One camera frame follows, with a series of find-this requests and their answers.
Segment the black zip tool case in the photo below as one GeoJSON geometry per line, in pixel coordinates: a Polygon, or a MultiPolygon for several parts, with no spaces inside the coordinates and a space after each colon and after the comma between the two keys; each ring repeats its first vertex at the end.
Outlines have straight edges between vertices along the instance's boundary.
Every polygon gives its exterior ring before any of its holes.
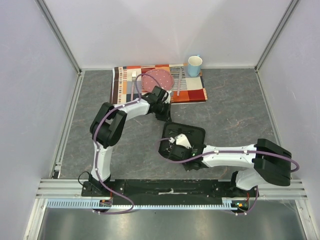
{"type": "Polygon", "coordinates": [[[184,161],[203,153],[206,131],[177,122],[164,124],[158,153],[171,161],[184,161]]]}

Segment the silver thinning scissors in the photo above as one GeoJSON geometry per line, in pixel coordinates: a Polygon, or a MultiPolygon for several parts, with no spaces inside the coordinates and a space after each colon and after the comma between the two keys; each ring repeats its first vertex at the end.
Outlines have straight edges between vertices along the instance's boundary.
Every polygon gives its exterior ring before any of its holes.
{"type": "Polygon", "coordinates": [[[167,148],[165,148],[164,150],[167,151],[168,153],[170,153],[170,152],[172,151],[172,149],[173,149],[173,146],[174,146],[174,145],[170,143],[170,144],[167,146],[167,148]]]}

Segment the black hair clip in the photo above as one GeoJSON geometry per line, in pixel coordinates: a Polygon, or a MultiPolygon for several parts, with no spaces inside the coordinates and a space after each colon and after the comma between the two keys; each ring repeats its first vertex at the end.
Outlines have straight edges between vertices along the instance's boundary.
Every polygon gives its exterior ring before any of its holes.
{"type": "Polygon", "coordinates": [[[183,130],[182,128],[178,128],[178,129],[169,129],[169,135],[171,134],[184,134],[184,135],[188,135],[188,134],[192,134],[194,131],[193,130],[183,130]]]}

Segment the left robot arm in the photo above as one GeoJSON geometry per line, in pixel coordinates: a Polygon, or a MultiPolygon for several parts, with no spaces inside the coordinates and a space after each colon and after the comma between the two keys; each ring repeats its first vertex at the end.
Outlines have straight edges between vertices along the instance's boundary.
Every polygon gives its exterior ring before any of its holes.
{"type": "Polygon", "coordinates": [[[152,92],[140,95],[132,101],[116,105],[105,102],[100,107],[90,126],[94,144],[91,174],[96,180],[92,191],[99,197],[106,196],[110,191],[107,181],[111,177],[113,148],[122,136],[126,121],[148,114],[155,114],[157,120],[170,122],[171,92],[155,86],[152,92]]]}

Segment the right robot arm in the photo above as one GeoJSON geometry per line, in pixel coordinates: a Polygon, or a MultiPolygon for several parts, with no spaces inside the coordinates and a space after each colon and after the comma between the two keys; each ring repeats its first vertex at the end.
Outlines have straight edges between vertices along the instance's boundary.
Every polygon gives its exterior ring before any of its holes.
{"type": "Polygon", "coordinates": [[[264,138],[245,146],[218,147],[191,145],[188,138],[181,134],[169,139],[163,156],[173,163],[183,164],[187,170],[220,166],[240,168],[229,184],[229,191],[235,197],[264,183],[280,187],[291,184],[291,153],[264,138]]]}

